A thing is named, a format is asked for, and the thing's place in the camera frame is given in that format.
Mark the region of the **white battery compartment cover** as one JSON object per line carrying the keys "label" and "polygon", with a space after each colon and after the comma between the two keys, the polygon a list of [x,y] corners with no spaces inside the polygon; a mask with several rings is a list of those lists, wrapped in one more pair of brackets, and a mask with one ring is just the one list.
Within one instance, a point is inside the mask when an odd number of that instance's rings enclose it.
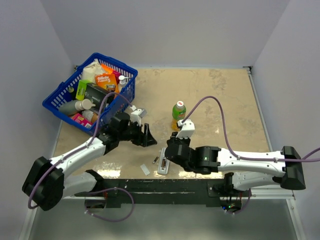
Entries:
{"label": "white battery compartment cover", "polygon": [[141,168],[141,170],[143,171],[143,173],[144,173],[146,176],[148,176],[148,175],[150,174],[150,171],[149,171],[149,169],[147,168],[147,166],[146,166],[145,164],[142,164],[142,165],[140,166],[140,168]]}

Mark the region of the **white remote control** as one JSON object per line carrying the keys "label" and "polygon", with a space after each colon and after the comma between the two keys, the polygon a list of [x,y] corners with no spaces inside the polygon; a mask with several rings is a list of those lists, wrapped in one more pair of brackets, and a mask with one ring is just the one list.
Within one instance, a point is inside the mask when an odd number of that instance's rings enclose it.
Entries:
{"label": "white remote control", "polygon": [[165,156],[166,147],[163,147],[159,156],[157,173],[159,175],[167,175],[169,171],[170,161]]}

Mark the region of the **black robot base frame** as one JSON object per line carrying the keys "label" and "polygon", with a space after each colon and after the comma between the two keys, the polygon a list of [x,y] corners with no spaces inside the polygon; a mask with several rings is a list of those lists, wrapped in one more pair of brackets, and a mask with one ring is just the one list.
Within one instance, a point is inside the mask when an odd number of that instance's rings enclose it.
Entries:
{"label": "black robot base frame", "polygon": [[103,178],[93,170],[87,170],[97,181],[92,190],[83,190],[77,197],[104,197],[107,208],[119,208],[130,204],[128,191],[135,204],[146,205],[205,205],[240,209],[240,198],[251,195],[249,190],[233,189],[231,173],[223,179],[121,179]]}

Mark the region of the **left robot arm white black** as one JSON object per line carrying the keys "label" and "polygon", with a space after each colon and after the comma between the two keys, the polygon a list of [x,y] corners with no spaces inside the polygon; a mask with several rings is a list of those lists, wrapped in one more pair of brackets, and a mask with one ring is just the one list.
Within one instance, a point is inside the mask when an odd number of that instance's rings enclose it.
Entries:
{"label": "left robot arm white black", "polygon": [[149,124],[142,124],[146,113],[143,108],[130,114],[118,112],[85,143],[52,159],[43,156],[36,159],[22,185],[22,191],[29,197],[28,208],[52,209],[62,199],[66,180],[72,173],[108,154],[120,142],[131,142],[144,148],[156,145]]}

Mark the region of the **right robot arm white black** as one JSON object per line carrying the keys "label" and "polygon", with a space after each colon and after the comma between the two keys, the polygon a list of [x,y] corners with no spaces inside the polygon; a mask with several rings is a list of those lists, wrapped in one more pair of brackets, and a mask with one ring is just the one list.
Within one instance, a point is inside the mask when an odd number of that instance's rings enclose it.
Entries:
{"label": "right robot arm white black", "polygon": [[217,146],[190,147],[190,138],[167,140],[165,157],[186,172],[201,175],[226,172],[223,192],[230,197],[254,187],[280,185],[286,190],[306,188],[301,157],[294,147],[284,146],[274,152],[241,152],[232,154]]}

